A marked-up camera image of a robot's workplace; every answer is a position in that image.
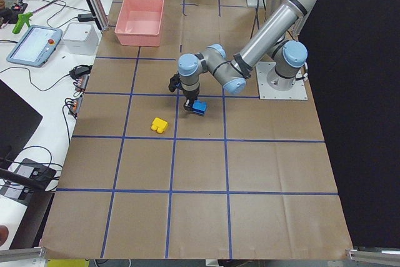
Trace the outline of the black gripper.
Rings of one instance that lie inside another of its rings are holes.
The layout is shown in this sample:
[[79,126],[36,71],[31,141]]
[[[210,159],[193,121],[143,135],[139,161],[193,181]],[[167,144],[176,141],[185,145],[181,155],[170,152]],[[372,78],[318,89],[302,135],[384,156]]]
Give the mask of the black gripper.
[[183,95],[186,97],[186,101],[184,103],[184,109],[186,111],[193,110],[193,103],[195,100],[198,100],[199,96],[199,83],[195,84],[196,88],[188,90],[184,87],[184,84],[181,82],[180,74],[176,73],[169,80],[168,89],[171,93],[175,92],[175,90],[181,90]]

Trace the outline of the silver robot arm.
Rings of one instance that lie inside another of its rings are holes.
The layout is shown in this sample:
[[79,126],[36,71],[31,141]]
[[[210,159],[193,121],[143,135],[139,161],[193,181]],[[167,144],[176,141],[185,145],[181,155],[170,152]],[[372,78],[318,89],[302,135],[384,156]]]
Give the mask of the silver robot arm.
[[316,1],[281,0],[264,25],[231,61],[226,61],[225,50],[220,44],[212,44],[196,54],[183,54],[177,62],[177,73],[169,80],[169,91],[182,91],[186,97],[184,109],[198,112],[201,74],[210,73],[226,92],[239,94],[246,87],[253,67],[265,54],[279,58],[274,71],[278,80],[275,87],[286,90],[296,80],[299,68],[304,66],[308,51],[302,43],[285,41],[283,37],[299,18],[309,13]]

